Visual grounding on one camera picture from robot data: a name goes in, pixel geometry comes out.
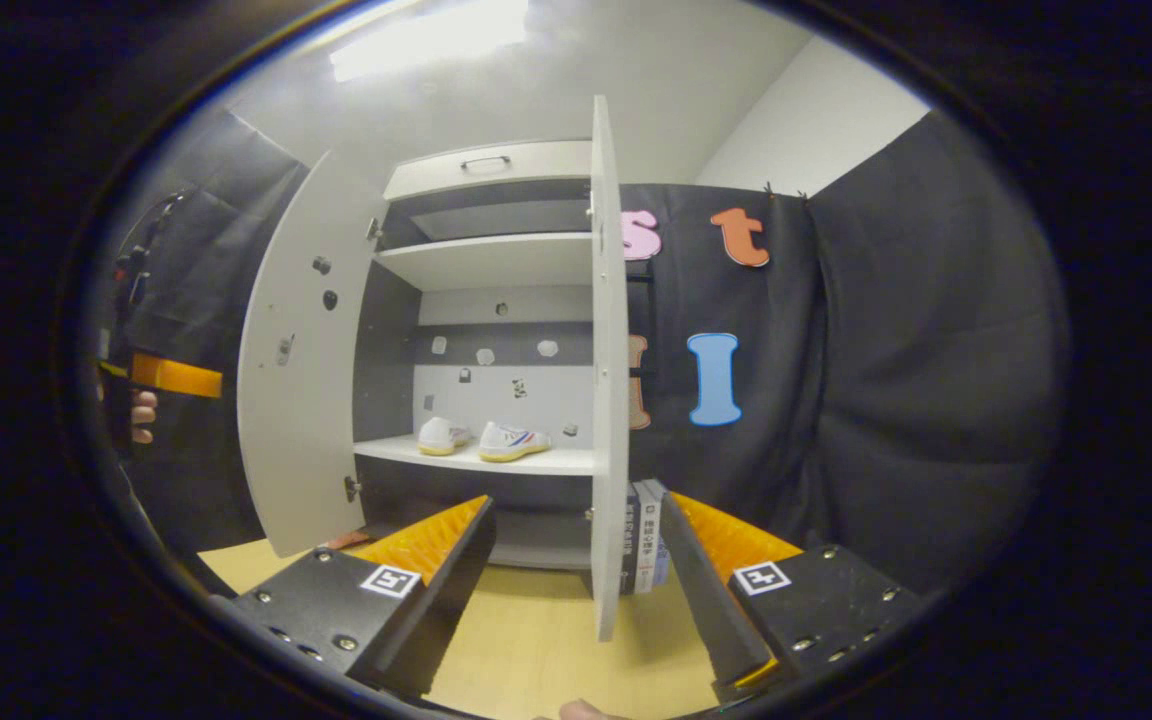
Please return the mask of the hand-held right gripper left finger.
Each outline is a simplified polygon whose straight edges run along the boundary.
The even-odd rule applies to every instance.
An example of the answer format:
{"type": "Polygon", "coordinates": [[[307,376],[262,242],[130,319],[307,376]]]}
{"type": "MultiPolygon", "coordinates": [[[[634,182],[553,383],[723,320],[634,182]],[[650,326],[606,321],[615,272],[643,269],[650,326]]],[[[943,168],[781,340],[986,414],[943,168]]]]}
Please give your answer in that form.
{"type": "Polygon", "coordinates": [[[310,550],[250,591],[214,602],[316,673],[419,700],[495,539],[494,501],[475,497],[361,550],[310,550]]]}

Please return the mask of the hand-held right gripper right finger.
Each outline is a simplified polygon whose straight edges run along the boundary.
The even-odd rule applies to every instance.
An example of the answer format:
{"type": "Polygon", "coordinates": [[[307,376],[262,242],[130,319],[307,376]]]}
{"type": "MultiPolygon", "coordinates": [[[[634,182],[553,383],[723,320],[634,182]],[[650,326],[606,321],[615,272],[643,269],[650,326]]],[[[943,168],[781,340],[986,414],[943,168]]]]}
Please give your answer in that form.
{"type": "Polygon", "coordinates": [[[803,550],[673,491],[659,515],[719,700],[823,682],[920,614],[919,594],[840,544],[803,550]]]}

